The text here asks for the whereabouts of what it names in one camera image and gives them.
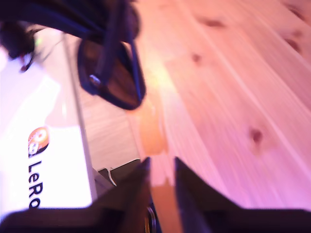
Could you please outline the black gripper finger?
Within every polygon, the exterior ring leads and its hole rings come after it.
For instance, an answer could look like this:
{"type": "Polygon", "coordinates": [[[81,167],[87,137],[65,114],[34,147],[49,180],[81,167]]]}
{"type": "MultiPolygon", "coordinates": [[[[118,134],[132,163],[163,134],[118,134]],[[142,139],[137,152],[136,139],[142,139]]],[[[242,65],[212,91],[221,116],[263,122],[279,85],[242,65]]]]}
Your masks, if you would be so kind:
{"type": "Polygon", "coordinates": [[[105,191],[92,205],[98,214],[90,233],[154,233],[151,209],[151,159],[146,158],[120,183],[105,191]]]}
{"type": "Polygon", "coordinates": [[[175,192],[185,233],[236,233],[230,217],[239,206],[175,158],[175,192]]]}

